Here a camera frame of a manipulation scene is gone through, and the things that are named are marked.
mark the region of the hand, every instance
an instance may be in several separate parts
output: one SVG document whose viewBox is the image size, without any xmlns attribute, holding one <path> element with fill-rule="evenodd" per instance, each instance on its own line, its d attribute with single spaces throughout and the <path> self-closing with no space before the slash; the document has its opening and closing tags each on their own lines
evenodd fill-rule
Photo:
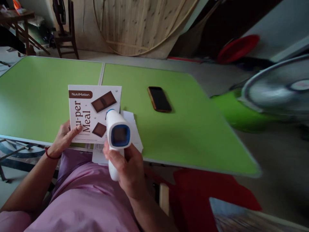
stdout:
<svg viewBox="0 0 309 232">
<path fill-rule="evenodd" d="M 81 132 L 83 126 L 78 125 L 70 130 L 70 120 L 60 126 L 57 137 L 53 144 L 48 149 L 48 155 L 53 158 L 58 158 L 62 152 L 67 149 L 72 139 Z"/>
<path fill-rule="evenodd" d="M 120 187 L 129 199 L 142 200 L 148 195 L 144 177 L 142 154 L 131 144 L 125 149 L 125 157 L 118 151 L 109 150 L 108 141 L 105 141 L 103 153 L 110 160 L 119 173 Z"/>
</svg>

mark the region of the phone case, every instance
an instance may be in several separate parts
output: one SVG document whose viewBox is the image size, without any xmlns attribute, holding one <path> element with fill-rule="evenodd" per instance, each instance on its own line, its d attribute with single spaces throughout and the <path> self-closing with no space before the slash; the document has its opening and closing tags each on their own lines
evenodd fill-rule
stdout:
<svg viewBox="0 0 309 232">
<path fill-rule="evenodd" d="M 152 95 L 151 95 L 151 92 L 150 92 L 150 89 L 149 89 L 149 88 L 151 88 L 151 87 L 153 87 L 153 86 L 149 86 L 149 87 L 147 88 L 147 91 L 148 91 L 148 94 L 149 94 L 149 96 L 150 96 L 150 100 L 151 100 L 152 106 L 154 107 L 154 110 L 155 110 L 155 111 L 158 111 L 158 112 L 161 112 L 161 113 L 169 113 L 169 112 L 171 112 L 171 110 L 159 110 L 159 109 L 157 109 L 157 107 L 155 106 L 154 99 L 152 98 Z"/>
</svg>

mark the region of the red bracelet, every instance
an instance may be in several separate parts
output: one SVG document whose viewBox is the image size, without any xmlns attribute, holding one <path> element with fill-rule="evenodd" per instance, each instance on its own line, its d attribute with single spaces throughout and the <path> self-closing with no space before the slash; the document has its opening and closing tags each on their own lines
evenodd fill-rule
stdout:
<svg viewBox="0 0 309 232">
<path fill-rule="evenodd" d="M 48 158 L 50 158 L 50 159 L 52 159 L 52 160 L 56 160 L 56 159 L 58 160 L 58 159 L 61 158 L 62 154 L 61 154 L 58 158 L 50 157 L 50 156 L 47 154 L 47 150 L 48 150 L 49 148 L 50 148 L 50 147 L 45 148 L 45 153 L 46 153 L 46 156 L 47 156 Z"/>
</svg>

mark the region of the floor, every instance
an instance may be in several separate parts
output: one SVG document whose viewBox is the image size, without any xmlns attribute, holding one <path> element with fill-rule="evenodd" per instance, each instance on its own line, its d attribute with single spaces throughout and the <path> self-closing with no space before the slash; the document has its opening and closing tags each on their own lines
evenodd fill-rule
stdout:
<svg viewBox="0 0 309 232">
<path fill-rule="evenodd" d="M 16 52 L 7 53 L 6 49 L 0 47 L 0 60 L 14 64 L 20 59 Z M 55 49 L 50 52 L 51 57 L 59 57 Z M 43 51 L 37 51 L 37 55 L 47 56 Z M 253 75 L 229 65 L 162 61 L 89 51 L 79 51 L 79 56 L 82 60 L 187 72 L 195 77 L 209 96 L 224 93 L 231 85 Z M 73 54 L 65 55 L 64 58 L 76 59 Z M 7 67 L 0 65 L 0 75 L 6 69 Z M 299 138 L 297 127 L 290 124 L 273 124 L 261 134 L 248 134 L 236 130 L 235 133 L 263 170 L 259 179 L 235 177 L 236 180 L 255 194 L 265 213 L 309 227 L 308 215 L 307 218 L 304 216 L 309 206 L 309 146 L 308 142 Z M 175 168 L 153 169 L 168 181 L 173 181 L 172 172 Z M 0 206 L 26 175 L 25 172 L 10 168 L 4 168 L 4 171 L 8 178 L 16 180 L 13 184 L 0 182 Z"/>
</svg>

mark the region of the thermometer display screen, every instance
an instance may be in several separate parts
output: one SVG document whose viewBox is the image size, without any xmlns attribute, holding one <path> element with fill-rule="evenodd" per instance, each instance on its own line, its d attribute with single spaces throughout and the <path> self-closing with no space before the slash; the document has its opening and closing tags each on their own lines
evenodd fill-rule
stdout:
<svg viewBox="0 0 309 232">
<path fill-rule="evenodd" d="M 127 140 L 127 128 L 114 128 L 113 141 L 115 143 L 123 143 Z"/>
</svg>

